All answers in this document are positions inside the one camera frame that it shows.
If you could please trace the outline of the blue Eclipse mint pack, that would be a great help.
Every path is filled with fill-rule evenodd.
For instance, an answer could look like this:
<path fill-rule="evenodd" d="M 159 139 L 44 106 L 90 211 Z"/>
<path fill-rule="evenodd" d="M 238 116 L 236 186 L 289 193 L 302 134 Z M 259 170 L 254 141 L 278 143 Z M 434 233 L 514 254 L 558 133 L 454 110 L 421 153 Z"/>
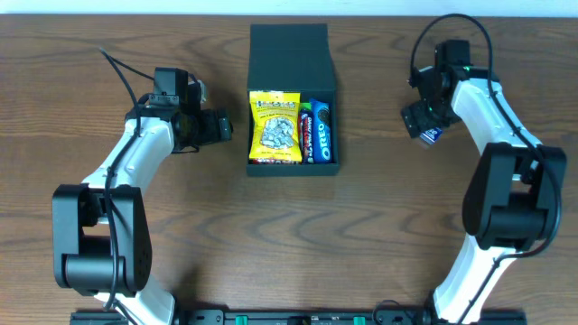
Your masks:
<path fill-rule="evenodd" d="M 443 134 L 443 130 L 439 127 L 431 128 L 423 131 L 418 136 L 418 144 L 427 149 L 438 142 Z"/>

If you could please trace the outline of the red Hacks candy bag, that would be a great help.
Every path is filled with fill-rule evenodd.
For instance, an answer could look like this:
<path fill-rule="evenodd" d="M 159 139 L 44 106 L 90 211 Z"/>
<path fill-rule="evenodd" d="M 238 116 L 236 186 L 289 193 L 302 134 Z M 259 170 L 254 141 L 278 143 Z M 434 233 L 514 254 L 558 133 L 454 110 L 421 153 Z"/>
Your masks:
<path fill-rule="evenodd" d="M 289 164 L 296 165 L 301 164 L 301 161 L 288 160 L 288 159 L 276 159 L 276 158 L 250 158 L 249 162 L 251 164 Z"/>

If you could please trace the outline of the yellow seed snack bag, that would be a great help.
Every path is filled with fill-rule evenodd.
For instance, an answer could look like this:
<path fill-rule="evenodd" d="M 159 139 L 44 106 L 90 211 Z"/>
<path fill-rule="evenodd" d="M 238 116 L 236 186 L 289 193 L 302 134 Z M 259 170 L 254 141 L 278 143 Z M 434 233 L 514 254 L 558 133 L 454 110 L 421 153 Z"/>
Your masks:
<path fill-rule="evenodd" d="M 299 92 L 249 92 L 254 120 L 250 160 L 302 160 L 298 134 L 300 99 Z"/>

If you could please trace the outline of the purple Dairy Milk bar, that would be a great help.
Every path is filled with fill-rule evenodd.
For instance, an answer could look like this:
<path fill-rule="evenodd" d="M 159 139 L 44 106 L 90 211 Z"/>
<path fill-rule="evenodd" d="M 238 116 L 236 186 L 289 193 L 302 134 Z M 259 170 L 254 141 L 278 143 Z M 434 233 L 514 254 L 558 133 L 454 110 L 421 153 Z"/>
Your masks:
<path fill-rule="evenodd" d="M 302 163 L 311 164 L 313 160 L 312 148 L 312 112 L 310 109 L 300 111 L 300 145 L 302 152 Z"/>

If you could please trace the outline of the blue Oreo cookie pack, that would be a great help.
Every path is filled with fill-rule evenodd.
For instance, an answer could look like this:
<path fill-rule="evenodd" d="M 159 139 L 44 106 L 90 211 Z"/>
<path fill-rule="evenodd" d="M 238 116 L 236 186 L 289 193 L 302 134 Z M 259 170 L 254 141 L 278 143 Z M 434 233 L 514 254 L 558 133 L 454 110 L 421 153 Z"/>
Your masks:
<path fill-rule="evenodd" d="M 331 162 L 331 112 L 327 103 L 311 99 L 313 122 L 313 159 L 315 163 Z"/>

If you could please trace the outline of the dark green box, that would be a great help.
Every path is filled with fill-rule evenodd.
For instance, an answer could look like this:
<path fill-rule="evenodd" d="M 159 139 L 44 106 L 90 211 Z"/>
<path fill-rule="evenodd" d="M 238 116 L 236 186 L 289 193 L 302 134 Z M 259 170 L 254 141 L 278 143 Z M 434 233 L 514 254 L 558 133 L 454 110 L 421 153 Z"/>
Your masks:
<path fill-rule="evenodd" d="M 247 92 L 299 92 L 301 99 L 327 103 L 330 109 L 331 162 L 324 164 L 254 164 L 247 175 L 335 176 L 340 170 L 338 86 L 325 23 L 253 24 Z"/>

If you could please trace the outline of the green Haribo worms bag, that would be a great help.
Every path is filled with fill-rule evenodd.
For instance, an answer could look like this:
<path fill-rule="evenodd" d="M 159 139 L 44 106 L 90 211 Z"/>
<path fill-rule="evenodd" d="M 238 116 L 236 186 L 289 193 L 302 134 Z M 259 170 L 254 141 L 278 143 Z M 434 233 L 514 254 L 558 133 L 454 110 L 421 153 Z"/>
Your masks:
<path fill-rule="evenodd" d="M 300 109 L 301 110 L 308 110 L 311 111 L 312 110 L 312 106 L 310 103 L 304 102 L 300 104 Z"/>

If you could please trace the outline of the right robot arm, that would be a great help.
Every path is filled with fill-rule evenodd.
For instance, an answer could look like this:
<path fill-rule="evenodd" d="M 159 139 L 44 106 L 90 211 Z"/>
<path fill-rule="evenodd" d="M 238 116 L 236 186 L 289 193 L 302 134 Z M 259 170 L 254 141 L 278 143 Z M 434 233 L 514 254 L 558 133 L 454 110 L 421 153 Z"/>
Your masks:
<path fill-rule="evenodd" d="M 461 208 L 466 237 L 420 321 L 520 323 L 522 316 L 482 307 L 505 270 L 556 231 L 565 153 L 521 125 L 499 79 L 471 64 L 466 41 L 439 43 L 434 64 L 413 69 L 410 83 L 421 97 L 401 111 L 411 137 L 433 144 L 444 128 L 463 122 L 480 152 Z"/>

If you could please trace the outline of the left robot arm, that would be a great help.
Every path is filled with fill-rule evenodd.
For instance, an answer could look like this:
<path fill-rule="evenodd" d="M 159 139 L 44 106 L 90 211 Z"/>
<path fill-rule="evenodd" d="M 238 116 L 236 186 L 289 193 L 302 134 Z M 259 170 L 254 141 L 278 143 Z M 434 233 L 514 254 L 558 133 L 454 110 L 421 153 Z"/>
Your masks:
<path fill-rule="evenodd" d="M 175 297 L 151 274 L 153 249 L 143 196 L 172 154 L 230 140 L 225 110 L 204 109 L 204 84 L 186 70 L 158 68 L 153 90 L 134 101 L 105 161 L 52 195 L 57 285 L 92 296 L 132 324 L 177 324 Z"/>

